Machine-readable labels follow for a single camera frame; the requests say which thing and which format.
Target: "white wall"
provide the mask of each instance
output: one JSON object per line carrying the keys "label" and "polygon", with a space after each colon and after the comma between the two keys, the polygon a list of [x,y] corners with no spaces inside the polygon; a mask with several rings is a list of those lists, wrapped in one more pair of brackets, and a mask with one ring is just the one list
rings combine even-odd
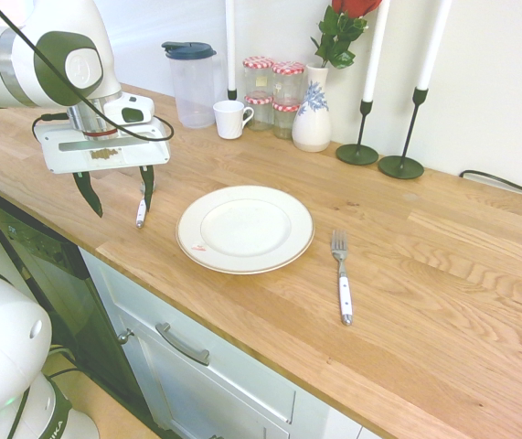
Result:
{"label": "white wall", "polygon": [[[123,82],[173,94],[161,43],[203,41],[225,55],[224,1],[96,0],[112,41]],[[374,107],[364,141],[383,155],[400,154],[439,0],[392,0],[378,71]],[[317,60],[309,37],[319,37],[324,0],[238,0],[237,86],[241,61],[251,55]],[[353,43],[354,66],[331,69],[327,99],[334,140],[355,142],[360,120],[370,30]],[[421,106],[409,156],[457,174],[474,168],[522,185],[522,2],[454,0]]]}

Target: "blue floral pattern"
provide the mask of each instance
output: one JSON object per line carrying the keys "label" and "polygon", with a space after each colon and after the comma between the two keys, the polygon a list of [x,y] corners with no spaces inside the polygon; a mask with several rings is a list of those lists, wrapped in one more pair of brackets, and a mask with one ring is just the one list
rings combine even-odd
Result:
{"label": "blue floral pattern", "polygon": [[303,114],[307,107],[312,109],[314,112],[323,108],[328,112],[330,111],[327,107],[327,101],[325,100],[325,95],[319,82],[310,81],[309,88],[305,94],[304,103],[299,109],[299,114]]}

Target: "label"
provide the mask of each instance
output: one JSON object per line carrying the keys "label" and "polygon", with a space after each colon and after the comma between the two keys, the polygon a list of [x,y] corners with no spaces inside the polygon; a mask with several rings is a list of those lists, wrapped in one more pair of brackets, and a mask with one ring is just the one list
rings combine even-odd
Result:
{"label": "label", "polygon": [[257,80],[255,82],[257,87],[266,87],[268,83],[269,83],[269,77],[257,76]]}

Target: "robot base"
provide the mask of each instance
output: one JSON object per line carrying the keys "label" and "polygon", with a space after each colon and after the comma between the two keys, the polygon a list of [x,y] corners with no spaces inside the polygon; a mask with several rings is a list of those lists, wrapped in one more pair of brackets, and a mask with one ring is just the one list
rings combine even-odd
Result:
{"label": "robot base", "polygon": [[[23,397],[0,410],[0,439],[6,439]],[[13,439],[99,439],[96,424],[71,409],[59,388],[39,373],[31,387]]]}

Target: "jar lid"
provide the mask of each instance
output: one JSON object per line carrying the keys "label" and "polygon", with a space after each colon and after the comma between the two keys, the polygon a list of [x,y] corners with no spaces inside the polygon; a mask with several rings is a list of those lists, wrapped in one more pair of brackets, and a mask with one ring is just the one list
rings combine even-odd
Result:
{"label": "jar lid", "polygon": [[263,105],[265,103],[271,103],[272,102],[272,96],[266,97],[266,98],[253,98],[251,96],[245,96],[244,100],[248,103],[252,103],[254,105]]}
{"label": "jar lid", "polygon": [[242,61],[242,64],[249,69],[268,69],[274,62],[267,57],[248,57]]}
{"label": "jar lid", "polygon": [[282,61],[272,66],[272,71],[280,75],[298,75],[305,71],[305,66],[297,61]]}
{"label": "jar lid", "polygon": [[301,105],[280,105],[279,103],[274,103],[272,108],[277,110],[278,112],[296,112],[299,110]]}
{"label": "jar lid", "polygon": [[167,41],[161,45],[170,59],[205,59],[216,55],[216,51],[206,43],[175,43]]}

